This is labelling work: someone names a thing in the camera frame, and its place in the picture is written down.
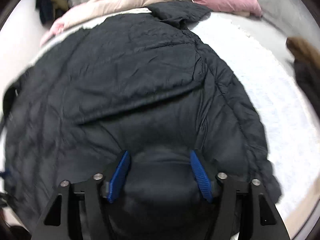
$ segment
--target black puffer jacket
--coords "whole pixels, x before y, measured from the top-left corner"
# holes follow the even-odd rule
[[[193,149],[237,179],[261,176],[278,200],[258,114],[227,64],[186,28],[209,9],[148,8],[80,29],[8,90],[7,99],[19,95],[7,122],[5,189],[31,231],[60,181],[86,180],[122,150],[131,170],[109,206],[122,236],[205,225],[212,210],[193,176]]]

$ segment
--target white fluffy rug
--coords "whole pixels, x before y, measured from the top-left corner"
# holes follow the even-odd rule
[[[286,219],[320,170],[320,132],[311,119],[305,95],[271,51],[231,20],[212,13],[189,29],[229,65],[259,113],[268,159],[283,193],[276,206]]]

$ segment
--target pink blanket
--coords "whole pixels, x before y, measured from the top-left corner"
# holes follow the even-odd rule
[[[166,1],[174,0],[90,0],[87,3],[82,3],[71,8],[62,17],[57,19],[51,29],[42,37],[40,45],[42,46],[52,36],[93,18]]]

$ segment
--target quilted jacket fabric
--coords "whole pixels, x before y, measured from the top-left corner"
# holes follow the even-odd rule
[[[227,64],[186,28],[210,10],[184,1],[148,9],[80,29],[8,89],[5,190],[29,230],[62,180],[86,180],[123,150],[131,168],[107,207],[122,237],[206,225],[214,210],[193,176],[194,149],[219,172],[259,177],[277,202],[257,112]]]

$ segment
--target mattress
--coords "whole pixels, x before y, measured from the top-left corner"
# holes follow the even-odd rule
[[[106,19],[99,17],[70,29],[40,50],[45,29],[34,3],[21,0],[0,31],[2,95],[5,87],[45,51],[79,28],[93,28]],[[290,236],[295,236],[319,197],[320,128],[310,103],[294,81],[293,57],[286,50],[284,32],[263,19],[224,13],[211,13],[189,28],[227,62],[257,109],[266,130],[269,160],[283,192],[276,206]],[[0,170],[4,167],[4,137],[2,134]]]

